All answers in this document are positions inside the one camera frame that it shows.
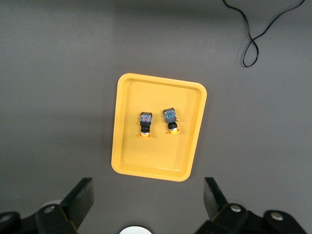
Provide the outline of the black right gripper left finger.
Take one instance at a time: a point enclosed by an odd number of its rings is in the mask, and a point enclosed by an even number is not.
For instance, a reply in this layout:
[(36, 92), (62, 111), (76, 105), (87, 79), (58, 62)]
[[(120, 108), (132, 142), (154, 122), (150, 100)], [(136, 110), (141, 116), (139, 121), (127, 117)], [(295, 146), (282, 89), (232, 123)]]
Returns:
[(35, 214), (38, 233), (77, 234), (93, 203), (93, 179), (85, 177), (59, 204), (43, 206)]

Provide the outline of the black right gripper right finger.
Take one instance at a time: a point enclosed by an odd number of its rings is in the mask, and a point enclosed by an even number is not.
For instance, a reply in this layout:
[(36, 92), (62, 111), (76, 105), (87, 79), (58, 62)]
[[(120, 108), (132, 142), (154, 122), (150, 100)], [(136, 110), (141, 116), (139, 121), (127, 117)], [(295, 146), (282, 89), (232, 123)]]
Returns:
[(209, 220), (197, 230), (198, 234), (241, 233), (248, 211), (239, 204), (229, 203), (212, 177), (204, 180), (203, 198)]

